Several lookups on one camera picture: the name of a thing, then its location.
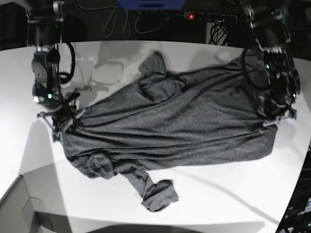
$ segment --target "table surface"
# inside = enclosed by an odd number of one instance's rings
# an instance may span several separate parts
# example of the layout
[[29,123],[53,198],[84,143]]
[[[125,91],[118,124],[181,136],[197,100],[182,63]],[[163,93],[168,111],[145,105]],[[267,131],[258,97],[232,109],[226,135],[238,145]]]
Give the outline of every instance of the table surface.
[[[89,85],[81,106],[106,98],[139,77],[138,67],[158,50],[175,72],[225,63],[238,57],[237,48],[153,41],[74,43],[75,76],[64,91]],[[298,180],[311,139],[311,62],[295,59],[302,94],[294,125],[280,124],[272,154],[250,162],[175,167],[150,171],[156,183],[172,179],[179,202],[148,212],[141,197],[121,175],[89,179],[65,158],[60,143],[36,114],[32,101],[33,48],[0,52],[1,146],[0,196],[18,174],[25,178],[35,209],[68,216],[74,233],[117,223],[176,225],[200,232],[275,232]],[[60,47],[60,70],[70,70],[70,52]]]

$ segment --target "blue device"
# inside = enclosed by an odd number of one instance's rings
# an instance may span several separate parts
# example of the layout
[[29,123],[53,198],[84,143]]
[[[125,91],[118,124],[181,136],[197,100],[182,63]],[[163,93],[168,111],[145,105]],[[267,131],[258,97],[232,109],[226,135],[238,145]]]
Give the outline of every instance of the blue device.
[[127,10],[180,10],[186,0],[118,0]]

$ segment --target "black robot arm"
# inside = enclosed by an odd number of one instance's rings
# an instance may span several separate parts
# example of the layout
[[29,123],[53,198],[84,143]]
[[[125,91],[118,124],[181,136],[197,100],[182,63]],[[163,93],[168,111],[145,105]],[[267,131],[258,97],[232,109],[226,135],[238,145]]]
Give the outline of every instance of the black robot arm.
[[253,30],[270,80],[258,113],[268,126],[285,118],[296,118],[292,108],[300,94],[300,80],[288,48],[291,37],[287,28],[290,0],[242,0],[241,4]]
[[[27,9],[26,13],[27,44],[36,47],[32,61],[35,74],[33,98],[47,111],[47,113],[41,112],[38,117],[42,117],[51,127],[54,140],[61,140],[61,132],[67,130],[80,115],[76,106],[70,105],[70,102],[80,94],[73,92],[64,96],[61,92],[61,85],[73,78],[75,69],[74,48],[70,43],[66,43],[71,53],[71,71],[70,73],[59,72],[58,44],[62,42],[62,2],[47,1],[39,7]],[[47,117],[52,117],[53,125]]]

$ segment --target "gray shirt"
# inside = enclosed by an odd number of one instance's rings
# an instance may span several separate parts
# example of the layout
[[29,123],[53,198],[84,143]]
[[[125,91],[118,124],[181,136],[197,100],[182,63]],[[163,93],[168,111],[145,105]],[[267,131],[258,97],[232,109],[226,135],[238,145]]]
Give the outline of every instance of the gray shirt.
[[[267,83],[261,59],[248,55],[246,64],[252,80]],[[260,93],[247,86],[239,59],[172,74],[155,52],[140,72],[139,80],[87,108],[82,126],[63,135],[66,157],[86,176],[125,176],[154,212],[178,196],[171,180],[153,184],[145,171],[271,153],[276,127],[253,127],[262,123],[252,108]]]

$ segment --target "electrical wire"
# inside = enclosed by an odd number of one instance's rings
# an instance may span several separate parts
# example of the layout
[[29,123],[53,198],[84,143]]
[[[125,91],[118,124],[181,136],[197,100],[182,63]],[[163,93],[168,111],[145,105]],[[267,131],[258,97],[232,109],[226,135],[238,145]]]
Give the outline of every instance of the electrical wire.
[[[110,13],[108,21],[103,25],[103,28],[100,31],[100,35],[103,38],[108,39],[109,37],[111,37],[111,35],[113,34],[114,29],[115,29],[115,25],[116,25],[116,21],[118,18],[120,8],[118,6],[104,6],[104,7],[97,7],[97,8],[89,8],[89,7],[82,6],[80,4],[79,0],[77,0],[77,2],[78,2],[79,7],[83,10],[97,11],[97,10],[112,9],[112,12]],[[125,38],[130,39],[132,36],[132,32],[131,32],[131,27],[130,27],[130,23],[129,23],[129,11],[125,10],[125,14],[126,14],[126,20],[125,20],[125,24],[124,24],[122,32],[123,32],[123,36]],[[106,30],[107,30],[110,23],[112,23],[112,28],[111,28],[110,32],[106,33]]]
[[104,10],[104,9],[109,9],[109,8],[115,8],[117,6],[104,6],[104,7],[96,7],[96,8],[88,8],[88,7],[84,7],[80,4],[79,0],[77,0],[78,5],[81,9],[83,10],[88,10],[88,11],[97,11],[97,10]]
[[[123,36],[125,38],[129,39],[132,36],[131,25],[130,25],[130,22],[129,22],[130,11],[129,10],[125,10],[125,13],[126,13],[126,20],[125,20],[125,25],[123,27]],[[128,31],[129,31],[129,35],[128,36],[126,36],[126,28],[128,28]]]
[[74,75],[74,70],[76,67],[76,56],[75,56],[74,48],[71,43],[66,43],[66,45],[69,47],[70,54],[71,54],[71,69],[70,69],[70,73],[57,72],[59,80],[60,80],[60,84],[66,84],[72,80],[73,75]]
[[[116,21],[117,21],[117,17],[118,17],[118,13],[119,13],[119,8],[117,6],[114,7],[114,9],[112,10],[108,21],[104,24],[100,34],[103,38],[108,39],[109,37],[111,37],[114,29],[115,29],[115,25],[116,25]],[[108,34],[105,34],[105,31],[110,23],[110,21],[112,20],[112,28],[111,31]]]
[[222,23],[215,23],[210,29],[209,44],[218,45],[220,40],[227,35],[227,31]]
[[[71,61],[72,61],[73,58],[74,58],[74,63],[71,63],[71,71],[70,71],[70,74],[72,74],[72,77],[73,77],[74,70],[75,70],[75,55],[74,55],[75,53],[74,53],[74,49],[73,49],[72,44],[71,44],[71,43],[66,43],[66,44],[68,45],[68,47],[69,47],[69,49],[70,49],[70,53],[73,51],[73,53],[71,53]],[[56,50],[57,50],[58,53],[59,53],[59,46],[58,46],[58,45],[57,45],[57,47],[56,47]],[[72,120],[74,120],[74,119],[73,119],[73,116],[72,116],[72,113],[71,113],[71,110],[70,110],[70,107],[69,107],[67,104],[65,104],[65,102],[64,102],[64,100],[63,100],[64,97],[63,97],[63,95],[62,95],[61,87],[60,87],[61,84],[66,84],[66,83],[68,83],[70,80],[65,79],[67,82],[64,82],[64,80],[60,78],[60,74],[61,74],[61,73],[65,73],[65,72],[59,72],[59,62],[58,62],[58,64],[57,64],[57,76],[58,76],[58,78],[55,79],[56,82],[57,82],[56,88],[57,88],[57,92],[58,92],[58,99],[59,99],[59,101],[60,101],[62,107],[64,108],[64,110],[67,112],[68,117],[70,117]],[[53,124],[54,124],[56,130],[58,131],[58,128],[59,128],[59,127],[58,127],[58,124],[57,124],[57,122],[56,122],[55,120],[53,120]]]
[[139,17],[140,17],[140,10],[138,10],[138,17],[137,17],[136,22],[135,22],[135,31],[138,32],[139,34],[152,33],[152,32],[154,32],[154,31],[156,31],[156,30],[162,28],[162,27],[171,19],[171,17],[170,17],[170,18],[167,19],[164,23],[162,23],[160,26],[158,26],[158,27],[156,27],[156,28],[153,28],[153,29],[151,29],[151,30],[149,30],[149,31],[146,31],[146,32],[141,32],[140,30],[137,29],[137,23],[138,23]]

